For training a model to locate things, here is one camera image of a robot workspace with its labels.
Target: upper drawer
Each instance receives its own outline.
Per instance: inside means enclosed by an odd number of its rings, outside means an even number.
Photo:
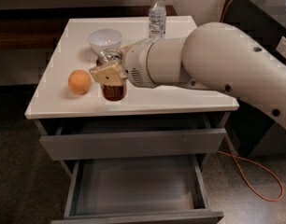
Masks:
[[[226,133],[201,115],[142,117],[75,119],[40,142],[55,161],[108,159],[212,153]]]

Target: clear bottle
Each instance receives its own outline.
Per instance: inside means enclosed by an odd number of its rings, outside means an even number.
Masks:
[[[166,10],[164,0],[152,0],[150,5],[150,38],[164,38]]]

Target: drawer front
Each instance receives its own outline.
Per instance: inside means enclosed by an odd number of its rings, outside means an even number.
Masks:
[[[216,152],[226,131],[220,129],[93,133],[42,136],[54,161],[167,156]]]
[[[218,223],[194,155],[76,161],[53,224]]]

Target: orange fruit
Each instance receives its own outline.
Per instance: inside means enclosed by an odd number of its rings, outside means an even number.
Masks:
[[[68,79],[68,87],[75,94],[84,94],[91,87],[90,75],[84,70],[75,70]]]

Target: white tabletop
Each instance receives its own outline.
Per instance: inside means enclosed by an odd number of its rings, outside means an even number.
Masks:
[[[233,111],[237,100],[216,91],[193,91],[162,86],[134,87],[127,81],[127,94],[119,102],[107,101],[93,81],[84,95],[67,87],[71,72],[89,71],[97,56],[87,42],[89,33],[112,28],[122,33],[122,46],[147,38],[148,18],[72,19],[67,24],[47,69],[38,84],[25,116],[28,119],[142,115],[184,112]],[[196,28],[192,17],[167,17],[166,38],[186,37]]]

